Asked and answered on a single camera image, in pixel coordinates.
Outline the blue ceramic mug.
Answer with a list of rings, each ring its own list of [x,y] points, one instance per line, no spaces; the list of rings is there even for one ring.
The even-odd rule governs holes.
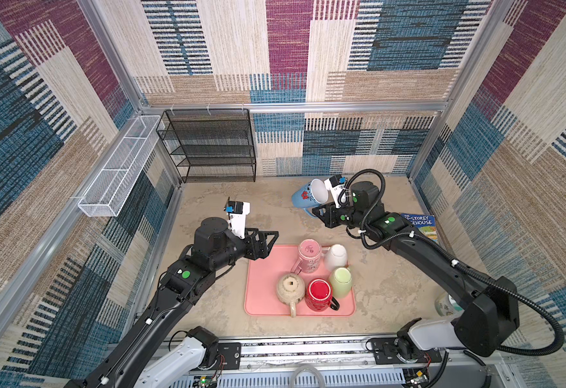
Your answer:
[[[312,179],[292,195],[294,208],[304,210],[310,217],[315,218],[312,209],[328,202],[329,192],[321,179]]]

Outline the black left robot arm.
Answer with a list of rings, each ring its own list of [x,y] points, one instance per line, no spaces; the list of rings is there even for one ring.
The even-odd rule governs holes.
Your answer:
[[[203,220],[194,242],[168,267],[147,309],[113,352],[87,377],[66,386],[133,387],[168,333],[215,283],[217,271],[242,258],[267,258],[279,237],[257,228],[244,232],[242,238],[235,235],[223,218]]]

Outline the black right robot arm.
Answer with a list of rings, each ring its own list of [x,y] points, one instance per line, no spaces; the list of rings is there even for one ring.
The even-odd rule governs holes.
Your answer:
[[[378,188],[355,183],[341,198],[311,210],[327,228],[346,226],[360,233],[366,249],[384,248],[429,276],[462,308],[450,318],[415,319],[401,328],[395,341],[404,360],[430,349],[464,348],[489,357],[519,327],[516,286],[495,280],[459,260],[426,237],[399,213],[388,213]]]

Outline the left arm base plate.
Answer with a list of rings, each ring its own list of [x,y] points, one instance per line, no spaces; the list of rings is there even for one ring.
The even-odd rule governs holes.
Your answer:
[[[241,356],[242,344],[240,342],[219,342],[207,349],[202,367],[207,371],[238,370]]]

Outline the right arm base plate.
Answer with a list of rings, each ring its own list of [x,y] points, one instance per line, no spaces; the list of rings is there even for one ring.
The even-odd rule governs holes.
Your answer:
[[[403,365],[441,363],[442,353],[436,349],[423,351],[410,340],[399,337],[374,337],[365,342],[367,351],[373,354],[377,365]]]

